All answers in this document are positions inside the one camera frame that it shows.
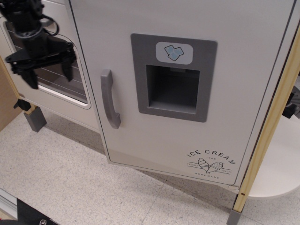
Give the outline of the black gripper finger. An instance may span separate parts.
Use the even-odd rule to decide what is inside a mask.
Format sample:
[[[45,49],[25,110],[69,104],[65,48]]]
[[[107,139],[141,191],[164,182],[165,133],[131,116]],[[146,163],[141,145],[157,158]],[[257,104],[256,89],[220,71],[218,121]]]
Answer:
[[[38,89],[38,79],[34,70],[21,72],[22,79],[33,89]]]
[[[67,80],[70,82],[73,80],[73,69],[72,69],[72,63],[69,61],[62,62],[61,68],[63,71],[64,76],[67,78]]]

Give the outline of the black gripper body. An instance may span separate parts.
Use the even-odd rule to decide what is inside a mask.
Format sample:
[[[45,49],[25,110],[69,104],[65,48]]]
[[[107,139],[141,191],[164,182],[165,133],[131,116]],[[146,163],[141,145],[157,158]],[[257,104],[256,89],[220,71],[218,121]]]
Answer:
[[[76,60],[74,45],[64,39],[40,32],[36,35],[14,34],[23,48],[5,58],[15,73]]]

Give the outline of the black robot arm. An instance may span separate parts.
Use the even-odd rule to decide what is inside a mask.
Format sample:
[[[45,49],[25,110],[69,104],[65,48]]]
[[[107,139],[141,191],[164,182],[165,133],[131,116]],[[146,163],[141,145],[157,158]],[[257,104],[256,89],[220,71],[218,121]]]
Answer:
[[[68,81],[73,79],[72,64],[76,60],[74,45],[44,29],[41,20],[53,18],[43,14],[39,0],[2,0],[0,13],[13,25],[15,36],[23,48],[5,58],[13,73],[33,89],[38,88],[35,69],[60,64]]]

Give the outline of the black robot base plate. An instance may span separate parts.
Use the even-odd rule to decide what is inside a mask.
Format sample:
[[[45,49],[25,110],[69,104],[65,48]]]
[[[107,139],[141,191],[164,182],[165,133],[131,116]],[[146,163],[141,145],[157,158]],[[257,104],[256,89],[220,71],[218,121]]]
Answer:
[[[17,221],[25,225],[58,225],[48,216],[17,198]]]

